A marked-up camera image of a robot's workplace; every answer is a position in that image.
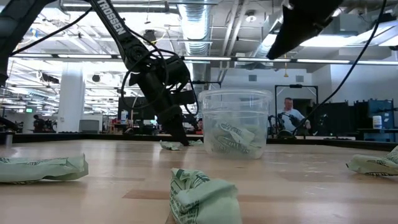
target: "workbench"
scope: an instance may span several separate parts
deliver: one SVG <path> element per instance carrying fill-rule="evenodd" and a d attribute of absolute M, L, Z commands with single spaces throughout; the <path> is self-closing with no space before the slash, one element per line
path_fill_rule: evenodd
<path fill-rule="evenodd" d="M 164 224 L 170 169 L 200 169 L 234 183 L 244 224 L 398 223 L 398 178 L 355 174 L 354 154 L 387 152 L 277 145 L 262 159 L 211 158 L 203 147 L 168 151 L 158 142 L 76 140 L 14 144 L 0 157 L 52 158 L 84 152 L 90 174 L 73 182 L 0 185 L 2 224 Z"/>

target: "white shirt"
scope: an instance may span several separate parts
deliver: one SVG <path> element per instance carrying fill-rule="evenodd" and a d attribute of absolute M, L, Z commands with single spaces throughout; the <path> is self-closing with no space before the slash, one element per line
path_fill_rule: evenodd
<path fill-rule="evenodd" d="M 295 117 L 298 118 L 300 121 L 303 120 L 303 119 L 305 118 L 305 117 L 304 117 L 298 110 L 296 110 L 296 109 L 291 109 L 291 110 L 288 110 L 288 111 L 279 110 L 279 111 L 278 111 L 278 114 L 283 113 L 283 112 L 295 116 Z M 292 124 L 292 122 L 290 121 L 290 118 L 289 118 L 288 116 L 282 115 L 282 120 L 283 120 L 283 123 L 284 123 L 284 126 L 285 126 L 285 129 L 286 129 L 286 130 L 288 130 L 288 131 L 293 131 L 293 130 L 296 128 L 296 127 Z"/>

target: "plastic bin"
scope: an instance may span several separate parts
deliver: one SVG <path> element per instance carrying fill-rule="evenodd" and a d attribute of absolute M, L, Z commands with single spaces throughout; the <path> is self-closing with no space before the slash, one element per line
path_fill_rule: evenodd
<path fill-rule="evenodd" d="M 258 159 L 267 143 L 272 93 L 220 89 L 199 94 L 207 153 L 231 159 Z"/>

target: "wooden table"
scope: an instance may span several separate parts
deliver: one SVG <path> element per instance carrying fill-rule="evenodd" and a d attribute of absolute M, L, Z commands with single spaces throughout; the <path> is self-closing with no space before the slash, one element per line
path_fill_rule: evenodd
<path fill-rule="evenodd" d="M 247 224 L 398 223 L 398 178 L 359 175 L 345 166 L 353 154 L 385 152 L 269 145 L 260 160 L 228 161 L 210 158 L 202 147 L 167 151 L 158 142 L 84 140 L 15 144 L 0 156 L 81 152 L 90 174 L 78 181 L 0 185 L 0 223 L 173 223 L 172 167 L 235 183 Z"/>

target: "robotic arm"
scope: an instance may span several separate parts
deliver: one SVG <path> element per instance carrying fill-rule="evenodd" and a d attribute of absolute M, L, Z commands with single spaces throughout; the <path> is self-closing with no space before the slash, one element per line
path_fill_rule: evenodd
<path fill-rule="evenodd" d="M 7 63 L 10 54 L 41 10 L 54 1 L 56 0 L 11 0 L 0 13 L 0 85 L 5 85 L 8 79 Z M 182 144 L 188 145 L 182 126 L 182 110 L 179 104 L 174 102 L 171 92 L 165 88 L 167 85 L 178 83 L 184 87 L 189 82 L 190 73 L 182 59 L 173 55 L 164 62 L 160 58 L 149 57 L 152 52 L 131 33 L 110 0 L 87 2 L 91 4 L 114 39 L 126 68 L 134 72 L 129 85 L 139 85 L 148 103 L 153 106 L 158 123 Z M 193 98 L 193 90 L 190 92 L 190 97 Z"/>

